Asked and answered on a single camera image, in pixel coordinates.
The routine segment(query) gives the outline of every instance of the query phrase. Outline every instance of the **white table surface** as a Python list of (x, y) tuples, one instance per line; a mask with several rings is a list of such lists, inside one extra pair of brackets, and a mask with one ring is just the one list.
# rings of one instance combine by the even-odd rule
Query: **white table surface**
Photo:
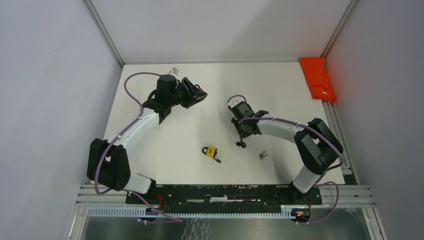
[[(320, 100), (313, 100), (298, 62), (193, 63), (125, 65), (107, 123), (105, 137), (127, 124), (138, 105), (124, 91), (125, 79), (137, 72), (167, 74), (178, 68), (178, 76), (199, 84), (207, 98), (185, 109), (172, 108), (163, 123), (149, 132), (128, 153), (131, 171), (155, 179), (158, 184), (289, 184), (303, 166), (296, 146), (272, 136), (252, 135), (247, 148), (236, 146), (238, 134), (227, 100), (242, 94), (255, 112), (266, 110), (278, 117), (307, 122), (317, 117), (327, 122)], [(156, 89), (158, 77), (138, 75), (128, 90), (143, 103)], [(202, 154), (215, 146), (222, 163)], [(263, 150), (268, 153), (259, 159)], [(340, 168), (324, 181), (344, 184)]]

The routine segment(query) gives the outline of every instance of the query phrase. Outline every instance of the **white panel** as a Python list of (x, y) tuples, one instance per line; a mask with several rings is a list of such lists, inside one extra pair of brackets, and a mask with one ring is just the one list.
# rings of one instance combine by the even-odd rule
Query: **white panel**
[(94, 0), (126, 63), (319, 56), (349, 0)]
[(360, 1), (327, 61), (356, 174), (388, 239), (424, 236), (423, 9)]
[(0, 239), (63, 240), (119, 74), (81, 0), (0, 7)]
[[(230, 122), (227, 99), (243, 94), (253, 110), (266, 110), (291, 120), (326, 120), (320, 100), (312, 100), (298, 62), (202, 63), (125, 65), (113, 102), (106, 136), (122, 128), (138, 110), (124, 91), (124, 80), (137, 72), (166, 74), (179, 69), (180, 77), (199, 84), (207, 98), (172, 113), (128, 154), (131, 171), (153, 178), (158, 184), (288, 184), (303, 166), (292, 142), (272, 136), (246, 138), (247, 148), (236, 146), (238, 134)], [(156, 89), (158, 77), (135, 76), (128, 89), (141, 102)], [(218, 148), (222, 163), (202, 154), (202, 148)], [(268, 156), (260, 160), (259, 153)], [(344, 183), (340, 169), (323, 181)]]

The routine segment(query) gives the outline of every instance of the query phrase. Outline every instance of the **white wall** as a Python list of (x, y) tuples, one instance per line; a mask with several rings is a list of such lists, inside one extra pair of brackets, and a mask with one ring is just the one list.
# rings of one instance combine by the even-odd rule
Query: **white wall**
[(0, 239), (64, 239), (119, 66), (81, 0), (0, 7)]
[(347, 145), (389, 239), (424, 235), (424, 1), (361, 1), (327, 69)]
[(126, 63), (319, 56), (349, 0), (93, 0)]

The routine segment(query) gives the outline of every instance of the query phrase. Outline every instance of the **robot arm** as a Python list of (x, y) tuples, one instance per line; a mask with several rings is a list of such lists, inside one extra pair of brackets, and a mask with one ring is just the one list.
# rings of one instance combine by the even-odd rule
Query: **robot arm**
[[(228, 103), (228, 108), (234, 115), (231, 122), (240, 136), (238, 145), (241, 147), (246, 147), (243, 142), (244, 138), (256, 134), (271, 135), (296, 144), (304, 165), (289, 186), (295, 191), (295, 194), (307, 193), (338, 158), (336, 152), (321, 139), (315, 143), (314, 139), (317, 139), (318, 136), (308, 129), (300, 127), (301, 122), (276, 121), (274, 120), (276, 117), (267, 111), (260, 110), (255, 113), (245, 101)], [(308, 122), (307, 126), (323, 135), (339, 152), (343, 152), (341, 144), (324, 121), (314, 118)]]
[(145, 194), (152, 180), (141, 174), (131, 172), (127, 153), (154, 127), (160, 125), (171, 113), (171, 108), (177, 105), (188, 109), (201, 102), (208, 95), (198, 85), (193, 85), (186, 77), (179, 81), (176, 78), (178, 70), (173, 68), (169, 74), (159, 77), (156, 90), (152, 91), (140, 111), (131, 120), (134, 123), (127, 126), (105, 140), (95, 139), (88, 156), (87, 177), (94, 181), (100, 158), (108, 145), (117, 137), (117, 141), (106, 154), (110, 161), (104, 161), (98, 175), (98, 183), (116, 191), (123, 189)]

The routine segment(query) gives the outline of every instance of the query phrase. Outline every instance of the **red towel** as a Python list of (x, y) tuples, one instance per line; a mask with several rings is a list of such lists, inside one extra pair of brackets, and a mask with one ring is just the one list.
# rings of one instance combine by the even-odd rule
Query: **red towel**
[(302, 57), (300, 59), (300, 66), (312, 98), (321, 99), (333, 104), (337, 98), (330, 87), (327, 70), (324, 69), (325, 60), (325, 58), (321, 57)]

